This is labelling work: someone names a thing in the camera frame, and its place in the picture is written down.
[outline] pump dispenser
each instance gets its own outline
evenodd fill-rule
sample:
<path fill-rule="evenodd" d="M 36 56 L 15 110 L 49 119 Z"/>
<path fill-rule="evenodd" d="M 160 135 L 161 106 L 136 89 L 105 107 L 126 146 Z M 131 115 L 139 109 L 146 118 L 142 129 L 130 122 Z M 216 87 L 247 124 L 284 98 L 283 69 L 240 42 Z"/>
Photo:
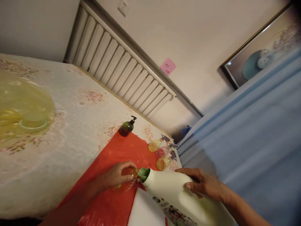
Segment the pump dispenser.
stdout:
<path fill-rule="evenodd" d="M 134 123 L 135 123 L 135 120 L 137 119 L 135 116 L 132 116 L 133 119 L 131 121 L 126 121 L 124 124 L 122 124 L 122 126 L 119 128 L 119 133 L 121 136 L 124 136 L 126 137 L 127 135 L 130 134 L 130 132 L 133 131 L 134 129 Z"/>

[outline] red cloth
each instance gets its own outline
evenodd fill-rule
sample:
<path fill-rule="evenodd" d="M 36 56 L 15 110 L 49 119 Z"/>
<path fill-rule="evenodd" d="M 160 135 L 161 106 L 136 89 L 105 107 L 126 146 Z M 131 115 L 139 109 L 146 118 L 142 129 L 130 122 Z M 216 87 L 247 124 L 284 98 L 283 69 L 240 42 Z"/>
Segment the red cloth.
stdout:
<path fill-rule="evenodd" d="M 158 170 L 156 155 L 148 150 L 146 141 L 133 133 L 123 137 L 117 132 L 70 190 L 58 208 L 80 192 L 98 175 L 107 172 L 116 163 L 126 161 L 134 162 L 139 169 L 145 167 Z M 138 187 L 143 188 L 140 183 L 135 183 L 130 190 L 120 194 L 113 193 L 112 190 L 101 193 L 86 209 L 78 225 L 126 226 Z"/>

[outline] white detergent bottle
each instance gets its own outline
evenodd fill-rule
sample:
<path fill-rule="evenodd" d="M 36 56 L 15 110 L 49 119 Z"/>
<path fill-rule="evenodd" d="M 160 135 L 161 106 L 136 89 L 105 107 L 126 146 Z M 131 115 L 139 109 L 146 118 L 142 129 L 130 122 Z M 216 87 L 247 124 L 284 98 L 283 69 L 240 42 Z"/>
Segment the white detergent bottle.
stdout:
<path fill-rule="evenodd" d="M 158 207 L 175 226 L 233 226 L 232 218 L 222 203 L 203 195 L 199 199 L 185 188 L 193 180 L 182 173 L 141 168 L 142 185 Z"/>

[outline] lace bedspread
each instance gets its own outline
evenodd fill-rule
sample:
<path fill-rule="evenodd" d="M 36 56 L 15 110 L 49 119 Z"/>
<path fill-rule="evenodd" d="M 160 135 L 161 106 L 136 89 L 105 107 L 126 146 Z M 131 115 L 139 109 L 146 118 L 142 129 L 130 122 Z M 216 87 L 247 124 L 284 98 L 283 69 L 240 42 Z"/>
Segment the lace bedspread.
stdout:
<path fill-rule="evenodd" d="M 0 69 L 46 88 L 56 109 L 45 135 L 0 149 L 0 218 L 42 218 L 56 208 L 131 115 L 137 117 L 138 137 L 147 142 L 161 137 L 158 128 L 74 65 L 0 54 Z M 167 171 L 181 167 L 178 155 L 177 161 Z"/>

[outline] blue fabric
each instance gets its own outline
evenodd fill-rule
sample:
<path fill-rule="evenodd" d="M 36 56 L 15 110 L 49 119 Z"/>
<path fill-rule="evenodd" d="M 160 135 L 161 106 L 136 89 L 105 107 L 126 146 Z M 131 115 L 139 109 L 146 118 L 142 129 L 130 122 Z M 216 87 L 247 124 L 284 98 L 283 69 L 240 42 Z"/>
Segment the blue fabric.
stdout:
<path fill-rule="evenodd" d="M 192 129 L 191 127 L 187 127 L 185 129 L 181 129 L 180 132 L 181 132 L 182 136 L 185 137 L 191 129 Z"/>
<path fill-rule="evenodd" d="M 215 174 L 272 225 L 300 225 L 301 50 L 205 115 L 178 153 L 183 167 Z"/>

